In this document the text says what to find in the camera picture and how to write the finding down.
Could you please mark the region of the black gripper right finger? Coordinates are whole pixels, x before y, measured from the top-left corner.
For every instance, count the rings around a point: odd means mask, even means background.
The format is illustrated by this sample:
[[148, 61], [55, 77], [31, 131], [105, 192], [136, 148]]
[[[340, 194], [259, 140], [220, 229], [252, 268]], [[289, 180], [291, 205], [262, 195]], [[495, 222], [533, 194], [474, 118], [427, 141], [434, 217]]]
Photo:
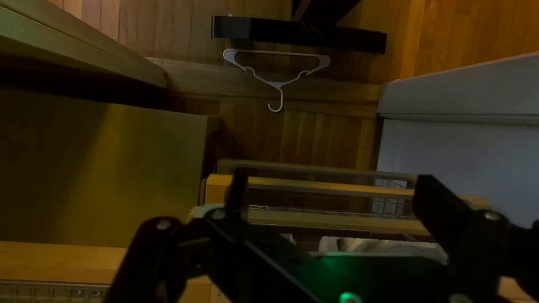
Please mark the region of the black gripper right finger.
[[539, 227], [520, 227], [490, 209], [471, 209], [432, 175], [419, 175], [412, 212], [447, 256], [447, 300], [501, 303], [500, 278], [539, 300]]

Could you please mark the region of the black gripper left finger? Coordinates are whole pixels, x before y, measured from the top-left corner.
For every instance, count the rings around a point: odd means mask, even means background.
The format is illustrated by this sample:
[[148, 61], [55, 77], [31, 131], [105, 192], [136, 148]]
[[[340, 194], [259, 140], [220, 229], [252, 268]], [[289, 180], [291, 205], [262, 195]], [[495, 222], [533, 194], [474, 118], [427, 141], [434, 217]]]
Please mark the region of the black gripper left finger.
[[223, 254], [222, 220], [203, 215], [180, 222], [175, 217], [153, 217], [134, 232], [104, 303], [180, 303], [193, 295], [190, 283], [202, 281], [208, 298], [217, 303]]

